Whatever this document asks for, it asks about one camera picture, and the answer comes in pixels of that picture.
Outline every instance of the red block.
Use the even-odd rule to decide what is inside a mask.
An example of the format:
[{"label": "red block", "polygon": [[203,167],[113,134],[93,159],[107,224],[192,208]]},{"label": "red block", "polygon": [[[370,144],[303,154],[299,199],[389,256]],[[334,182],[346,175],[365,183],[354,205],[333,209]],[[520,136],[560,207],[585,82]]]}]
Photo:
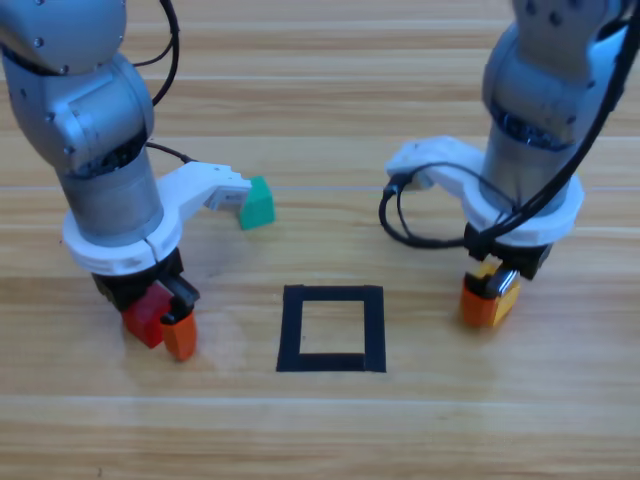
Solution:
[{"label": "red block", "polygon": [[162,343],[160,319],[171,308],[171,298],[167,290],[154,284],[144,297],[122,314],[127,330],[149,348]]}]

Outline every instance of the black tape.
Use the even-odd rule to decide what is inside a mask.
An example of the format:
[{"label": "black tape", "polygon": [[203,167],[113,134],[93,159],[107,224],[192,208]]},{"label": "black tape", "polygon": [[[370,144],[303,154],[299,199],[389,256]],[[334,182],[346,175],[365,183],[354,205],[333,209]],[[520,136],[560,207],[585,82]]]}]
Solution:
[{"label": "black tape", "polygon": [[[304,302],[363,302],[364,354],[300,353]],[[278,372],[387,371],[382,287],[285,286]]]}]

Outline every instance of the wood grain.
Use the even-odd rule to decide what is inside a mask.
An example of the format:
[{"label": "wood grain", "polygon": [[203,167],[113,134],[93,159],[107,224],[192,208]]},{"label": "wood grain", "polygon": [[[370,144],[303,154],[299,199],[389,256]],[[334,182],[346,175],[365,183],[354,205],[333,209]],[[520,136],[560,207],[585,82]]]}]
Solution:
[{"label": "wood grain", "polygon": [[[640,478],[637,75],[581,168],[574,232],[478,334],[456,321],[465,252],[398,245],[376,212],[403,141],[486,143],[482,68],[509,2],[174,1],[183,57],[155,139],[265,175],[278,221],[186,226],[200,338],[175,364],[123,332],[69,258],[56,177],[0,97],[0,478]],[[128,9],[124,52],[150,58],[162,11]],[[166,68],[143,71],[151,91]],[[406,203],[421,233],[464,227],[442,192]],[[283,286],[300,283],[384,286],[387,374],[275,372]],[[327,308],[308,312],[305,351],[361,351],[357,312]]]}]

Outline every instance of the black cable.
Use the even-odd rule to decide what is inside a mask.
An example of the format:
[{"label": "black cable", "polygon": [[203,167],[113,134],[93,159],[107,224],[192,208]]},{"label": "black cable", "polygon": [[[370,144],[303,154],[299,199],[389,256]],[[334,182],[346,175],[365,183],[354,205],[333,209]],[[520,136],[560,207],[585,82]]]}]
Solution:
[{"label": "black cable", "polygon": [[176,78],[176,74],[178,73],[178,64],[180,62],[180,26],[178,24],[178,17],[176,15],[176,11],[173,8],[173,3],[171,0],[160,0],[160,4],[164,9],[167,20],[169,21],[169,30],[171,32],[171,67],[169,69],[169,74],[167,75],[167,79],[164,84],[160,88],[160,91],[153,98],[153,105],[156,106],[162,101],[164,96],[167,94],[173,81]]},{"label": "black cable", "polygon": [[[400,243],[403,243],[404,245],[407,245],[409,247],[430,249],[430,250],[443,250],[443,249],[449,249],[449,248],[464,247],[465,245],[464,238],[456,238],[452,240],[438,240],[438,239],[423,238],[415,235],[409,229],[409,226],[407,225],[407,222],[404,218],[404,214],[402,213],[402,192],[404,191],[404,189],[407,187],[407,185],[409,185],[413,181],[413,178],[419,172],[427,168],[434,168],[434,167],[451,167],[451,168],[456,168],[458,170],[461,170],[477,178],[480,183],[482,183],[487,188],[495,192],[497,195],[507,200],[507,202],[509,202],[509,204],[512,205],[513,209],[517,208],[517,205],[514,200],[509,198],[509,196],[506,195],[504,192],[502,192],[499,188],[497,188],[491,182],[489,182],[480,174],[471,170],[470,168],[467,168],[463,165],[458,165],[456,163],[451,163],[451,162],[428,163],[414,169],[409,173],[406,173],[406,174],[401,173],[401,174],[393,175],[391,177],[391,180],[389,181],[389,183],[384,189],[382,201],[380,202],[380,207],[378,209],[378,217],[380,219],[380,224],[382,225],[384,230],[394,240]],[[395,230],[387,220],[387,204],[394,196],[397,197],[398,216],[400,217],[400,222],[402,223],[402,227],[406,233],[406,236],[401,235],[397,230]]]},{"label": "black cable", "polygon": [[139,67],[146,67],[148,65],[153,65],[154,63],[158,63],[160,60],[162,60],[164,57],[167,56],[167,53],[169,53],[171,48],[173,48],[173,36],[171,37],[171,40],[169,40],[169,44],[167,45],[167,47],[164,49],[164,51],[160,55],[158,55],[155,58],[152,58],[151,60],[147,60],[146,62],[134,63],[133,66],[136,68],[139,68]]},{"label": "black cable", "polygon": [[189,155],[185,155],[184,153],[180,153],[179,151],[174,150],[173,148],[165,147],[164,145],[147,142],[147,147],[160,150],[161,152],[168,153],[169,155],[173,155],[174,157],[178,157],[180,160],[182,160],[183,163],[197,162],[197,160],[194,160]]}]

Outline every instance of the green block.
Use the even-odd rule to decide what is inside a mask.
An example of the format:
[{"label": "green block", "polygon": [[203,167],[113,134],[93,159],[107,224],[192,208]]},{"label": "green block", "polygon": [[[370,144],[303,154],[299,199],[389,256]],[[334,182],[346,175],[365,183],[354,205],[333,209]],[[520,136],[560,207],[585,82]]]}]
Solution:
[{"label": "green block", "polygon": [[276,207],[271,189],[264,177],[251,178],[251,191],[247,201],[238,213],[240,227],[251,230],[275,222]]}]

